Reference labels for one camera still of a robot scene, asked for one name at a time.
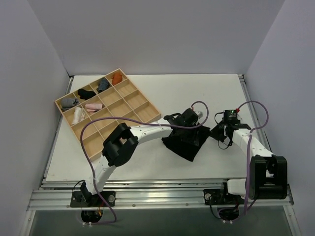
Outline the black underwear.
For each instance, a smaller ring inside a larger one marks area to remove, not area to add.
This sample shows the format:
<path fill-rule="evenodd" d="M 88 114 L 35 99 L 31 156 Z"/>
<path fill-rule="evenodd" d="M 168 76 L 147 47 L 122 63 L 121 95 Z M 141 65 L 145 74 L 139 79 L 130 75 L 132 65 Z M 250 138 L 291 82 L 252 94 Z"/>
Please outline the black underwear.
<path fill-rule="evenodd" d="M 206 126 L 196 129 L 174 129 L 168 137 L 161 140 L 173 153 L 193 162 L 209 134 L 210 128 Z"/>

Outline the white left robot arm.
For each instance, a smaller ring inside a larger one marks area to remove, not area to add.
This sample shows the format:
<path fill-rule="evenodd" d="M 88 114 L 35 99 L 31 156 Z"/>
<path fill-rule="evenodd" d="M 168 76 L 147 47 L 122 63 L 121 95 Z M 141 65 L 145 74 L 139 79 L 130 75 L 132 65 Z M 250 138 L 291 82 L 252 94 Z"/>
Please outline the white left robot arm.
<path fill-rule="evenodd" d="M 82 201 L 88 206 L 96 205 L 99 193 L 113 171 L 126 164 L 140 144 L 162 139 L 164 142 L 171 142 L 174 152 L 182 148 L 184 143 L 198 146 L 198 131 L 202 127 L 198 122 L 202 117 L 202 112 L 188 108 L 182 114 L 165 116 L 152 123 L 137 121 L 136 126 L 125 123 L 132 119 L 122 118 L 124 122 L 103 142 L 102 157 L 96 168 L 92 168 L 92 176 L 80 187 Z"/>

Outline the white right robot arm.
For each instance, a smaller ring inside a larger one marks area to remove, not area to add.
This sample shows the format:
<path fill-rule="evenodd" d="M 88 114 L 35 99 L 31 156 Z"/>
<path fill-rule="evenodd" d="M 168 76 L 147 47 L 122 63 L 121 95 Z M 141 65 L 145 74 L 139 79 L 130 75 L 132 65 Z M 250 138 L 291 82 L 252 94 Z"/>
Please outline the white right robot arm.
<path fill-rule="evenodd" d="M 247 124 L 217 124 L 210 137 L 219 142 L 229 139 L 246 155 L 246 177 L 230 179 L 218 193 L 224 203 L 236 195 L 251 200 L 282 200 L 287 197 L 287 160 L 276 156 L 252 135 Z"/>

